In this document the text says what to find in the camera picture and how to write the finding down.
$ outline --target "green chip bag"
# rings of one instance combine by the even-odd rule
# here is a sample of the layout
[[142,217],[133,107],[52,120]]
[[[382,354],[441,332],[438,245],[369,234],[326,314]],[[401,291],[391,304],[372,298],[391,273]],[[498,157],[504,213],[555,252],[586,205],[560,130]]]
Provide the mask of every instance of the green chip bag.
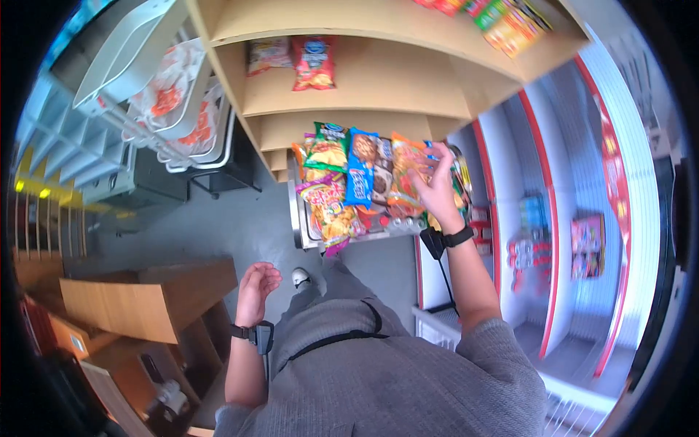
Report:
[[315,122],[315,141],[308,148],[304,167],[347,172],[350,131],[332,123]]

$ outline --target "white sneaker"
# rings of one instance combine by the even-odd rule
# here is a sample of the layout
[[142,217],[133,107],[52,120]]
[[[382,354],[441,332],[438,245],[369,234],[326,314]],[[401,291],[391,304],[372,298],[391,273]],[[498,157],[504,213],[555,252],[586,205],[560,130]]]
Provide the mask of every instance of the white sneaker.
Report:
[[311,283],[310,275],[308,274],[308,272],[306,270],[304,270],[301,267],[296,267],[291,272],[291,281],[294,283],[294,286],[297,289],[298,289],[298,286],[304,282],[308,282],[309,284]]

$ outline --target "gray sweater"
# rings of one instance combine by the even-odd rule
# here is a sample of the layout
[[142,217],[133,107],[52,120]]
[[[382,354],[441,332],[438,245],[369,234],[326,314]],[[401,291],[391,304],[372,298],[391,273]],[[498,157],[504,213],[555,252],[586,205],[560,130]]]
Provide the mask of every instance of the gray sweater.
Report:
[[334,299],[296,315],[275,334],[267,404],[226,404],[215,437],[540,436],[543,381],[502,320],[481,323],[456,354],[408,335],[396,314],[365,299],[386,339],[346,340],[286,359],[314,341],[361,329],[373,317],[357,300]]

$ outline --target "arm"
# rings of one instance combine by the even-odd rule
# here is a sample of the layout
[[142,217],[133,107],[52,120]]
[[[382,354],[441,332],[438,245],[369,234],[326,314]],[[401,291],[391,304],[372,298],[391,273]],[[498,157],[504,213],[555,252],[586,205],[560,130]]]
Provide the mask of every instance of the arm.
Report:
[[[422,159],[422,163],[427,165],[423,172],[431,176],[429,183],[425,183],[413,170],[409,171],[410,179],[422,203],[441,225],[442,232],[447,235],[456,234],[463,229],[465,222],[454,205],[454,188],[450,173],[454,158],[442,143],[433,143],[433,147],[425,149],[425,152],[439,158],[438,162],[428,159],[427,156]],[[447,248],[447,254],[454,301],[463,327],[462,335],[487,319],[501,319],[500,301],[495,285],[473,241],[466,241],[455,248]]]
[[[281,280],[279,271],[268,262],[257,262],[247,268],[238,288],[238,326],[252,328],[264,319],[265,300]],[[225,394],[226,402],[248,408],[256,408],[267,400],[262,356],[255,345],[242,338],[231,337]]]

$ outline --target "blue snack package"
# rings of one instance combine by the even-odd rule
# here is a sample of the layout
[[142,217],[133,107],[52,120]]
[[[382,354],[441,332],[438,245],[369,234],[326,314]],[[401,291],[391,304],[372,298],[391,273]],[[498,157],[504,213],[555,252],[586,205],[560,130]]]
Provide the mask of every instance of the blue snack package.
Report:
[[349,132],[352,140],[347,154],[345,204],[369,208],[374,189],[374,160],[381,139],[375,132],[365,132],[356,127],[352,127]]

